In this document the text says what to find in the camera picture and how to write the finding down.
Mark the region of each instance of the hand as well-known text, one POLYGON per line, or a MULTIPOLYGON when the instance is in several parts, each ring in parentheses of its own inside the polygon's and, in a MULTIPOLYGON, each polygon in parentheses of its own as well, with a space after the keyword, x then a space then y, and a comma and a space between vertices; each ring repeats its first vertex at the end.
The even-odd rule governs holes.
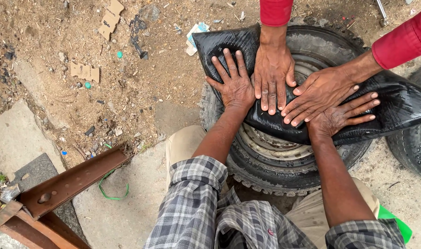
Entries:
POLYGON ((213 56, 212 63, 217 69, 224 84, 220 84, 208 76, 204 78, 209 83, 209 85, 213 86, 221 93, 221 98, 226 109, 238 108, 247 114, 247 111, 255 102, 255 95, 253 86, 250 82, 249 75, 246 70, 243 54, 240 50, 235 53, 238 64, 237 69, 229 49, 225 48, 223 53, 231 77, 229 77, 218 58, 213 56))
POLYGON ((359 98, 351 100, 344 105, 329 107, 318 116, 307 122, 309 135, 324 135, 331 137, 340 129, 348 125, 361 124, 375 119, 372 114, 355 117, 373 107, 379 105, 380 101, 376 92, 367 93, 359 98))
POLYGON ((367 51, 348 63, 314 72, 293 93, 294 99, 281 112, 284 123, 297 126, 309 122, 329 107, 338 106, 351 86, 361 83, 383 68, 376 62, 372 51, 367 51))
POLYGON ((261 26, 260 47, 255 60, 255 97, 261 98, 261 109, 275 114, 286 106, 286 86, 296 86, 295 61, 286 46, 287 25, 281 27, 261 26))

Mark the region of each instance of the spare tire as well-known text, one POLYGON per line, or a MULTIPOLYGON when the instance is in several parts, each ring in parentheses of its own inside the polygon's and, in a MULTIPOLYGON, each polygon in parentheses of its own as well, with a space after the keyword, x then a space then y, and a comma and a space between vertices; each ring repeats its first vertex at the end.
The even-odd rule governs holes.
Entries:
MULTIPOLYGON (((409 80, 421 86, 421 68, 409 80)), ((387 136, 387 143, 402 166, 421 176, 421 125, 387 136)))
MULTIPOLYGON (((363 43, 351 31, 327 20, 294 18, 288 24, 287 45, 296 65, 301 67, 301 71, 295 67, 299 84, 307 78, 307 69, 316 71, 327 67, 311 66, 314 62, 329 61, 331 65, 341 65, 362 54, 365 51, 363 43), (310 58, 310 63, 306 63, 305 60, 310 58)), ((203 89, 201 107, 202 125, 209 130, 224 112, 224 106, 207 85, 203 89)), ((366 140, 337 146, 348 170, 364 156, 370 144, 371 140, 366 140)), ((267 194, 306 195, 320 186, 310 145, 278 139, 246 123, 242 124, 232 142, 226 166, 236 181, 267 194)))

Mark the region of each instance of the red sleeve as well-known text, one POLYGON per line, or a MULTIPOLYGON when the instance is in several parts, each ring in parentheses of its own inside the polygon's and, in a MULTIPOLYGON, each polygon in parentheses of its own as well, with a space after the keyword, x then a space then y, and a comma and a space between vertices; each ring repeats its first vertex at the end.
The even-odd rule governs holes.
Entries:
POLYGON ((421 55, 421 12, 372 45, 372 53, 384 69, 394 68, 421 55))
POLYGON ((291 18, 293 0, 260 0, 261 23, 279 27, 287 24, 291 18))

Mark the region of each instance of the wrench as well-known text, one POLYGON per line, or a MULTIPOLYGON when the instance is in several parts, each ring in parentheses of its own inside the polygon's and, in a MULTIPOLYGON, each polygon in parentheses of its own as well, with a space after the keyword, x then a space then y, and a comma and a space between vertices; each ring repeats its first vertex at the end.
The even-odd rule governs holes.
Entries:
POLYGON ((384 11, 383 4, 381 3, 381 1, 376 0, 376 3, 378 4, 379 13, 381 13, 381 15, 383 16, 383 18, 379 20, 379 25, 381 27, 385 27, 389 25, 389 20, 387 19, 387 15, 386 15, 386 12, 384 11))

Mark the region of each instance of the shirt sleeve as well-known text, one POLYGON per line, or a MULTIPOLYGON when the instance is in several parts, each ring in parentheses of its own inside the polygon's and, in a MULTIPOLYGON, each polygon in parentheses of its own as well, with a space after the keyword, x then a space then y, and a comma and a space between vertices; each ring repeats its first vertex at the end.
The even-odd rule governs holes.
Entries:
POLYGON ((394 68, 421 55, 421 12, 375 41, 372 53, 384 69, 394 68))
POLYGON ((395 219, 350 221, 330 228, 325 235, 328 249, 404 249, 395 219))
POLYGON ((197 156, 171 166, 172 181, 143 248, 213 248, 224 164, 197 156))
POLYGON ((266 26, 279 27, 291 18, 293 0, 260 0, 260 19, 266 26))

